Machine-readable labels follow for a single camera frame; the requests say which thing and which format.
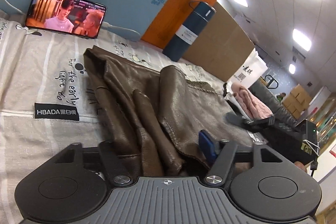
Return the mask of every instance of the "ceiling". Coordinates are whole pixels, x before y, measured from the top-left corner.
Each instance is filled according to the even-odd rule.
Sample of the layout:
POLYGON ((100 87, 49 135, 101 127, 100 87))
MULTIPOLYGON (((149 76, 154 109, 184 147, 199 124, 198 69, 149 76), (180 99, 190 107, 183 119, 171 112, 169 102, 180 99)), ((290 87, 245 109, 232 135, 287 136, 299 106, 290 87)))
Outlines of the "ceiling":
POLYGON ((235 19, 250 39, 281 66, 287 69, 293 62, 293 46, 306 57, 295 63, 293 77, 300 84, 308 88, 307 83, 313 83, 308 88, 311 91, 321 84, 336 91, 335 0, 246 0, 248 7, 228 1, 238 13, 235 19), (311 39, 309 52, 293 41, 294 28, 311 39))

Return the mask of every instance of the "dark blue thermos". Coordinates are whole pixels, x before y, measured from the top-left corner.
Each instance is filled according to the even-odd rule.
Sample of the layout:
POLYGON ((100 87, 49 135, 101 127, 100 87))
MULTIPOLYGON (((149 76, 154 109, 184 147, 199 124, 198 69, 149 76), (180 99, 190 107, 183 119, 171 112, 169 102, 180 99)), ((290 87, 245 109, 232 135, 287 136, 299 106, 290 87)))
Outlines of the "dark blue thermos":
POLYGON ((165 56, 175 62, 183 56, 216 13, 216 10, 206 2, 194 0, 190 3, 192 2, 199 3, 162 51, 165 56))

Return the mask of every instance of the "paper label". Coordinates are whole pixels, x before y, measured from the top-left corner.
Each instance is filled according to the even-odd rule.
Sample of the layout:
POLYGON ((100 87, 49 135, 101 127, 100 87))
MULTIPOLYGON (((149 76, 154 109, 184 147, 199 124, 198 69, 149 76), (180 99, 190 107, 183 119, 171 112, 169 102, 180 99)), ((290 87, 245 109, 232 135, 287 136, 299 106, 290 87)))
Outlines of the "paper label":
POLYGON ((35 119, 60 119, 79 121, 75 106, 35 103, 35 119))
POLYGON ((175 34, 190 45, 194 43, 195 39, 198 37, 197 34, 194 34, 191 30, 183 25, 181 25, 175 34))

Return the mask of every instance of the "smartphone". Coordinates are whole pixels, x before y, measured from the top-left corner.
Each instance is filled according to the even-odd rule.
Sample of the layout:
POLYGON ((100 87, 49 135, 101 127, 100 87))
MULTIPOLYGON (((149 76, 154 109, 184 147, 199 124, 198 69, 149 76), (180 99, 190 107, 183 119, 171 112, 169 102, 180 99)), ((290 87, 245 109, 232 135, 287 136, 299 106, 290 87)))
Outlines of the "smartphone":
POLYGON ((31 0, 25 26, 97 38, 106 7, 88 0, 31 0))

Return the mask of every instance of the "pink fluffy fabric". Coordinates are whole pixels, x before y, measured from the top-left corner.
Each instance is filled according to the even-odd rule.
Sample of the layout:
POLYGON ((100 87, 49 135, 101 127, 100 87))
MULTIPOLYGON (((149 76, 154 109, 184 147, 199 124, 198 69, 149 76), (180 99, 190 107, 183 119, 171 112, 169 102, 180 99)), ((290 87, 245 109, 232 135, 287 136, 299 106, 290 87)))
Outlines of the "pink fluffy fabric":
POLYGON ((265 119, 273 114, 263 102, 243 85, 233 83, 231 89, 233 96, 250 119, 265 119))

